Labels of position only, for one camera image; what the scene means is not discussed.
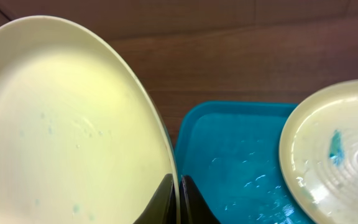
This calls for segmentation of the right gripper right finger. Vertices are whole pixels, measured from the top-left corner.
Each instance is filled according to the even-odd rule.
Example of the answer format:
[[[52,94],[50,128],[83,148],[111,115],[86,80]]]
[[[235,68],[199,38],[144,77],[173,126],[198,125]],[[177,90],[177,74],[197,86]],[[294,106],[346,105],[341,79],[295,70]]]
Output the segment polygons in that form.
[[[181,224],[220,224],[189,175],[181,178],[179,191]]]

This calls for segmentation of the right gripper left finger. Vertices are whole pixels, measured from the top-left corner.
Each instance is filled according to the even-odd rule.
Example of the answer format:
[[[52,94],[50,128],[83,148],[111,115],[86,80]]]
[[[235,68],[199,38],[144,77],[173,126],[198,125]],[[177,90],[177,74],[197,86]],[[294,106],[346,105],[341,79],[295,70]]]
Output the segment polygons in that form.
[[[172,174],[167,174],[134,224],[176,223],[176,196]]]

